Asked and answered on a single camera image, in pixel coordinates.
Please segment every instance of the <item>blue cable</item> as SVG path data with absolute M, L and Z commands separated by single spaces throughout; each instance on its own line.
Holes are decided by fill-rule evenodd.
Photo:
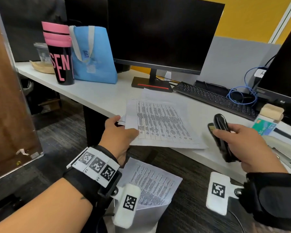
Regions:
M 232 89 L 229 91 L 229 93 L 226 95 L 226 98 L 229 98 L 231 101 L 233 101 L 235 104 L 238 104 L 238 105 L 251 105 L 251 104 L 255 104 L 255 103 L 258 101 L 258 96 L 257 96 L 257 93 L 256 93 L 256 92 L 255 92 L 251 87 L 249 87 L 249 86 L 247 85 L 247 83 L 246 83 L 246 76 L 247 76 L 247 74 L 249 73 L 249 71 L 251 71 L 251 70 L 253 70 L 253 69 L 258 69 L 258 68 L 261 68 L 261 66 L 259 66 L 259 67 L 254 67 L 254 68 L 252 68 L 252 69 L 249 69 L 249 70 L 245 73 L 245 75 L 244 75 L 244 84 L 245 84 L 245 86 L 238 86 L 238 87 L 234 87 L 234 88 L 232 88 Z M 239 91 L 237 91 L 237 88 L 247 88 L 247 89 L 252 93 L 252 95 L 254 96 L 254 100 L 253 100 L 252 102 L 250 102 L 250 103 L 239 103 L 239 102 L 233 100 L 233 99 L 231 98 L 231 94 L 232 94 L 233 92 L 239 92 Z

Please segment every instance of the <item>keyboard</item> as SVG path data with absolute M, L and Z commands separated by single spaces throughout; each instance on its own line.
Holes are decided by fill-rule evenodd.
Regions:
M 252 121 L 255 120 L 259 114 L 258 111 L 254 110 L 249 105 L 236 104 L 224 96 L 192 86 L 185 82 L 179 83 L 173 90 Z

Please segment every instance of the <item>hand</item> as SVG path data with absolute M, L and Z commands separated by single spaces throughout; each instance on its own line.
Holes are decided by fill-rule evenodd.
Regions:
M 226 141 L 233 154 L 241 160 L 245 172 L 285 172 L 277 156 L 267 146 L 265 140 L 253 128 L 239 124 L 228 124 L 235 133 L 214 129 L 213 134 Z
M 99 145 L 109 150 L 118 160 L 120 165 L 125 162 L 126 151 L 129 144 L 139 135 L 139 131 L 124 126 L 117 127 L 115 122 L 119 121 L 120 115 L 109 118 L 105 122 L 105 131 L 102 134 Z

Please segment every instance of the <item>black monitor screen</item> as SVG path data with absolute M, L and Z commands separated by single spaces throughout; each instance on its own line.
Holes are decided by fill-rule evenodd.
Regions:
M 259 87 L 291 97 L 291 32 L 261 79 Z
M 203 0 L 108 0 L 113 58 L 198 74 L 223 9 Z

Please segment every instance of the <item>black stapler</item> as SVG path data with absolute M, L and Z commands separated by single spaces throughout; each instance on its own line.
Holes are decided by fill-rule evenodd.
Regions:
M 230 150 L 230 148 L 228 147 L 227 142 L 223 141 L 222 139 L 219 139 L 218 137 L 216 137 L 212 131 L 216 128 L 216 129 L 221 129 L 221 130 L 225 130 L 225 131 L 229 131 L 230 129 L 228 128 L 227 122 L 225 120 L 225 117 L 222 114 L 216 114 L 213 118 L 213 124 L 208 124 L 208 128 L 210 133 L 212 134 L 214 140 L 217 143 L 217 146 L 219 147 L 219 150 L 223 156 L 223 159 L 225 160 L 225 162 L 235 162 L 235 161 L 240 161 Z

